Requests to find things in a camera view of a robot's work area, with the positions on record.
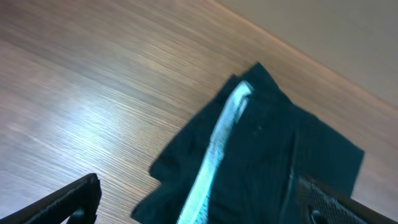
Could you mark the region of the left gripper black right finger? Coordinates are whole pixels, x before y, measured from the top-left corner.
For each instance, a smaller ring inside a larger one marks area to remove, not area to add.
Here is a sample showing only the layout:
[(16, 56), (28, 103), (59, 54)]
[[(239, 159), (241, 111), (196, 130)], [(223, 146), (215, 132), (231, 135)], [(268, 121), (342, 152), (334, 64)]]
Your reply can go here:
[(298, 178), (295, 201), (304, 224), (397, 224), (307, 177)]

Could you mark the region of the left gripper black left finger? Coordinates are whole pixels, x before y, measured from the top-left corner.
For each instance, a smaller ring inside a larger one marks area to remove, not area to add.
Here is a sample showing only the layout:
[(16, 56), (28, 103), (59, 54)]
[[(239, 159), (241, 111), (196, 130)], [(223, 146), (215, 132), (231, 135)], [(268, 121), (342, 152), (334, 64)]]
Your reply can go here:
[(94, 224), (101, 200), (100, 180), (95, 173), (64, 186), (33, 204), (1, 219), (2, 224)]

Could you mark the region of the black shorts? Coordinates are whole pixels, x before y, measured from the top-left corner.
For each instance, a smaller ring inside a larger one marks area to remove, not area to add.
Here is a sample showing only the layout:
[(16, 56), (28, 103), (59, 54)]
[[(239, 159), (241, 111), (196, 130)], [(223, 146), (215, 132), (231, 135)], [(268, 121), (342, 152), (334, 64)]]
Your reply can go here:
[(364, 152), (293, 104), (257, 63), (233, 75), (149, 169), (159, 187), (140, 223), (299, 223), (294, 188), (309, 175), (350, 196)]

